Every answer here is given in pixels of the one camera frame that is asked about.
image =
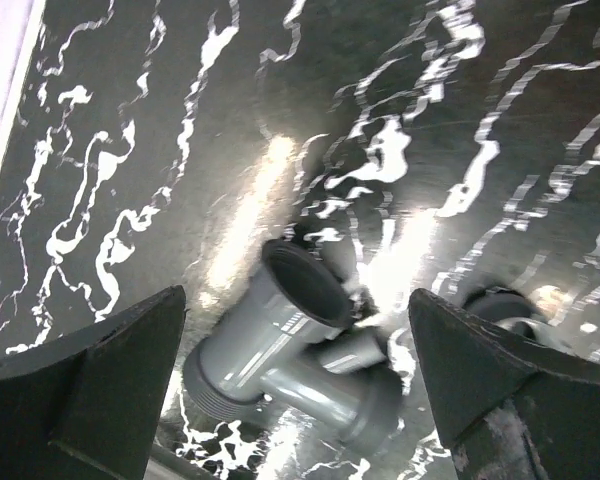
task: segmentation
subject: marble countertop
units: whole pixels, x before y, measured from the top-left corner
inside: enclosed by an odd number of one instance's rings
[[[279,236],[378,309],[405,394],[382,458],[182,389]],[[600,361],[600,0],[47,2],[0,176],[0,356],[183,284],[160,445],[223,479],[447,480],[406,303],[494,282]]]

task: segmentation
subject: gray cylinder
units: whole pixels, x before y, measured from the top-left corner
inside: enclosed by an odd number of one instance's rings
[[[307,350],[349,328],[350,308],[338,281],[310,253],[282,240],[265,243],[247,293],[184,363],[190,397],[206,414],[232,421],[266,392],[333,426],[361,453],[375,453],[398,426],[400,377],[386,367],[344,373],[383,360],[378,339],[365,332]],[[333,362],[335,373],[321,365]]]

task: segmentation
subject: black cylindrical object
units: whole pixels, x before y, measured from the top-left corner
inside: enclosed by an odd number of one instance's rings
[[[385,366],[360,370],[385,358],[377,338],[375,346],[365,333],[307,350],[349,328],[350,308],[341,285],[309,252],[282,240],[265,243],[247,293],[186,359],[189,395],[208,415],[231,421],[268,393],[375,453],[398,427],[402,389]],[[356,342],[363,347],[358,362],[351,358]],[[325,368],[334,362],[335,370]]]

